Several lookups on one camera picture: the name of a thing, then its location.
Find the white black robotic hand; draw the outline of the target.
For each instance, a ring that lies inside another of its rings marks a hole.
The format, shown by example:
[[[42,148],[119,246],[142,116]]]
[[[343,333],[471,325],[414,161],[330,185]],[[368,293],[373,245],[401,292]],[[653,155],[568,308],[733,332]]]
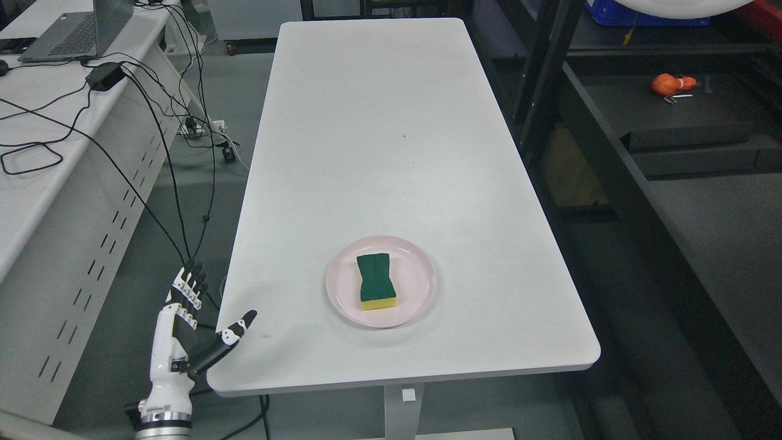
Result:
[[[249,310],[209,340],[198,342],[199,311],[207,293],[203,265],[190,259],[174,276],[158,313],[149,364],[152,389],[139,404],[143,424],[188,422],[195,377],[235,349],[257,317],[256,310]]]

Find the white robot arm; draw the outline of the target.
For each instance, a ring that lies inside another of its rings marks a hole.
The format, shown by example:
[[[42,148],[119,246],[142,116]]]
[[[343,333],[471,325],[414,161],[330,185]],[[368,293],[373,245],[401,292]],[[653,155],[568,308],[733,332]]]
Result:
[[[163,411],[143,417],[140,407],[145,400],[128,403],[123,408],[134,430],[134,439],[190,439],[192,415],[186,412]]]

